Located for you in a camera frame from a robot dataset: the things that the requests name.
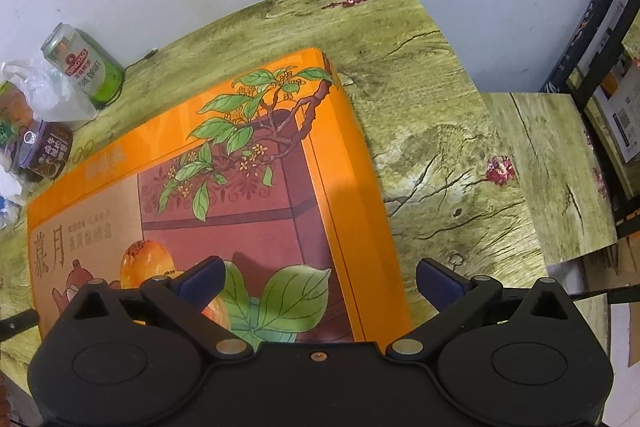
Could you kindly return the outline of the orange mooncake box lid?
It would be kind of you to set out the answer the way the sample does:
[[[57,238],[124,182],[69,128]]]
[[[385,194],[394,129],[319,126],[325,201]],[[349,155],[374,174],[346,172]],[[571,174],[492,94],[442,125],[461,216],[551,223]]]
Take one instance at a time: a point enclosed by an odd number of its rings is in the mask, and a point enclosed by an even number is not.
[[[224,81],[81,160],[27,210],[47,334],[80,288],[224,262],[206,317],[252,346],[374,341],[411,326],[366,142],[326,54]]]

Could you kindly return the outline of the wood pattern side table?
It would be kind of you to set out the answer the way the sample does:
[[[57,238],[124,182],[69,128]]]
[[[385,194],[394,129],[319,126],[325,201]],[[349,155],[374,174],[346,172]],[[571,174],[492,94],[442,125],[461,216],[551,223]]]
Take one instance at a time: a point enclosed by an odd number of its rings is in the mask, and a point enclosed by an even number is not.
[[[482,98],[506,140],[547,265],[613,245],[608,188],[572,98],[506,92]]]

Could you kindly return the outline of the purple lidded porridge can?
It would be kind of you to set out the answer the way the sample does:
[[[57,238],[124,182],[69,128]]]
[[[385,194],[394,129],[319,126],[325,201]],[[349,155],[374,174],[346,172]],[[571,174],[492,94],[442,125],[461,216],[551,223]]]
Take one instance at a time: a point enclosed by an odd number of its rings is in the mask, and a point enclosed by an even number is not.
[[[49,180],[56,179],[73,145],[73,133],[65,124],[34,120],[23,134],[18,165]]]

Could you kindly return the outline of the translucent white plastic bag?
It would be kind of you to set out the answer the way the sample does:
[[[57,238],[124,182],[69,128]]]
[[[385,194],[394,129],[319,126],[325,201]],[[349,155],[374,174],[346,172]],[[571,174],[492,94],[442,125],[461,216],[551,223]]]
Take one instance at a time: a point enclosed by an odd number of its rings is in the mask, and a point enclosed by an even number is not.
[[[3,62],[1,79],[23,93],[37,119],[76,129],[98,115],[84,92],[40,58]]]

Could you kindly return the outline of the green Tsingtao beer can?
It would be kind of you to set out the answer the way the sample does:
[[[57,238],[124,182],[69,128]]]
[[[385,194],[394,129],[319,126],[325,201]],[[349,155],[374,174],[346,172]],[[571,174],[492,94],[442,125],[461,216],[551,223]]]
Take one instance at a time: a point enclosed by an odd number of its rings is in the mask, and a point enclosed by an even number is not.
[[[113,103],[122,92],[124,71],[73,26],[58,23],[40,50],[97,109]]]

